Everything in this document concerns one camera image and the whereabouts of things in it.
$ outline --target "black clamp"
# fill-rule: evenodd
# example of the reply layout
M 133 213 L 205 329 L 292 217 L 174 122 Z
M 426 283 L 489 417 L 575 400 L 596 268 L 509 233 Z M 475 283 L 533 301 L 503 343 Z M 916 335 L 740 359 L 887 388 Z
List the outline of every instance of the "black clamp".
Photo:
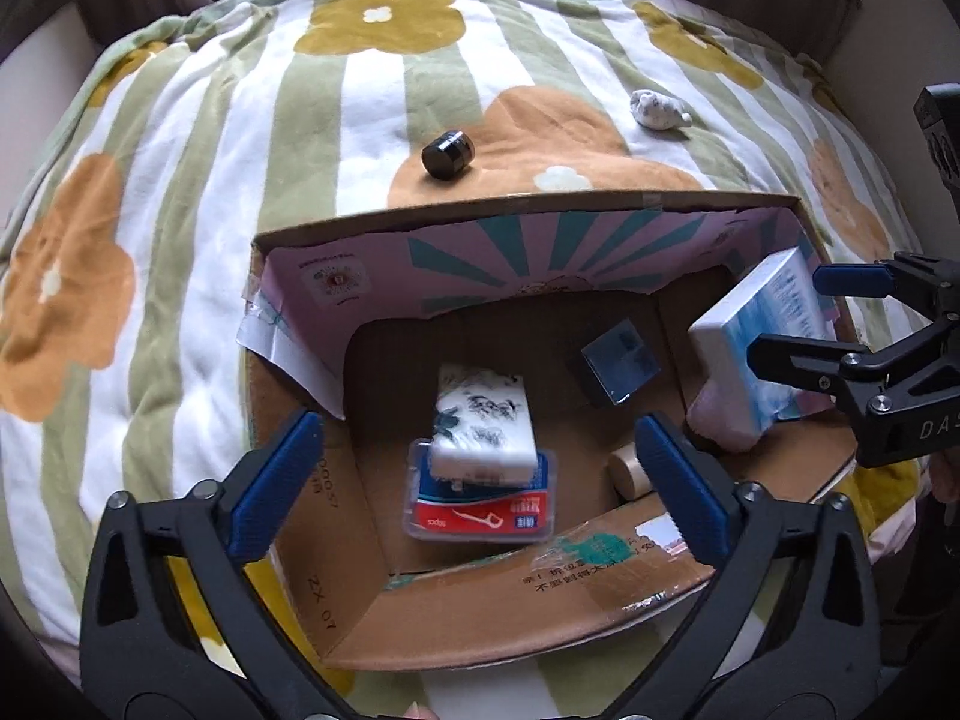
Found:
M 820 266 L 813 284 L 821 295 L 896 298 L 931 324 L 877 352 L 761 335 L 747 355 L 755 375 L 833 395 L 850 420 L 861 466 L 960 442 L 960 263 L 898 252 L 873 265 Z
M 877 604 L 850 501 L 772 498 L 733 483 L 663 416 L 640 459 L 694 557 L 718 569 L 696 608 L 600 718 L 856 717 L 877 694 Z M 97 533 L 80 628 L 83 690 L 110 720 L 364 720 L 296 651 L 241 571 L 266 551 L 319 459 L 320 420 L 299 413 L 222 484 L 138 504 L 114 493 Z M 203 654 L 166 557 L 189 561 L 245 678 Z M 754 658 L 714 679 L 770 565 L 795 557 Z

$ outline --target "white wall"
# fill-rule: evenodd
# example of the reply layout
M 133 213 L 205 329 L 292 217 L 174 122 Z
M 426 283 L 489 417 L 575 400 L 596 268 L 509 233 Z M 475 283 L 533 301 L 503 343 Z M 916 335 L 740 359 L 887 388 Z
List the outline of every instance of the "white wall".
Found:
M 97 52 L 70 4 L 0 64 L 0 230 Z
M 947 7 L 941 0 L 863 0 L 825 70 L 890 170 L 925 252 L 960 259 L 960 221 L 913 115 L 923 87 L 960 82 L 960 26 Z

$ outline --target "white package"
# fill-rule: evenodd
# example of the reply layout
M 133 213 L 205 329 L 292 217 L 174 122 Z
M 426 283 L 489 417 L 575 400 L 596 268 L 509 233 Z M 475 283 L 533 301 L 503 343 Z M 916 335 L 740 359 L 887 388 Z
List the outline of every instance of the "white package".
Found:
M 690 325 L 689 333 L 709 372 L 688 414 L 696 432 L 728 450 L 744 451 L 778 418 L 808 413 L 798 404 L 799 391 L 761 381 L 747 365 L 747 349 L 761 333 L 827 338 L 813 280 L 798 248 L 767 256 Z
M 520 376 L 444 364 L 430 449 L 436 479 L 512 487 L 536 472 L 536 442 Z

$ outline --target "clear plastic case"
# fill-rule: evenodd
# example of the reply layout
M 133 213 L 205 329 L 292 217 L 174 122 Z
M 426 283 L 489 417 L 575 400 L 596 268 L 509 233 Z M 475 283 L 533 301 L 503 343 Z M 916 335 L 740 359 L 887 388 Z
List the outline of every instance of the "clear plastic case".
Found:
M 455 483 L 430 475 L 430 442 L 416 440 L 407 460 L 403 528 L 424 541 L 522 543 L 553 536 L 557 461 L 536 453 L 536 473 L 521 488 Z

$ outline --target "red label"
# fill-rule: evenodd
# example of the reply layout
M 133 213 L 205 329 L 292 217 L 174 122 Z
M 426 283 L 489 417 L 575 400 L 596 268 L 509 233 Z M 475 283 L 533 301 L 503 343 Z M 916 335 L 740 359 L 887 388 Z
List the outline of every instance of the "red label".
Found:
M 477 503 L 416 501 L 413 519 L 421 528 L 435 533 L 529 535 L 546 527 L 547 495 L 546 491 L 538 490 Z

